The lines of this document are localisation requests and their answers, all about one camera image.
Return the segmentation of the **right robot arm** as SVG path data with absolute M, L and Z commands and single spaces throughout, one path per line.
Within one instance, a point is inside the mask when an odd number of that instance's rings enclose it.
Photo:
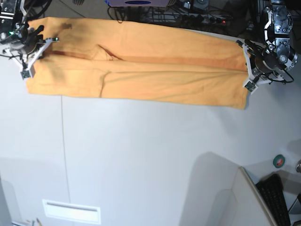
M 29 22 L 45 15 L 50 0 L 2 0 L 0 2 L 0 44 L 16 51 L 19 56 L 29 56 L 45 43 L 41 32 L 43 25 L 30 27 Z

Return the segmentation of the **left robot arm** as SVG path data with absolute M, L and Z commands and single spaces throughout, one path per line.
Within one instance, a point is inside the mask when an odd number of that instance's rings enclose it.
M 264 47 L 250 40 L 244 41 L 250 54 L 250 74 L 273 73 L 277 70 L 288 71 L 298 60 L 296 51 L 290 46 L 290 32 L 293 17 L 284 0 L 270 0 L 261 14 L 260 39 Z

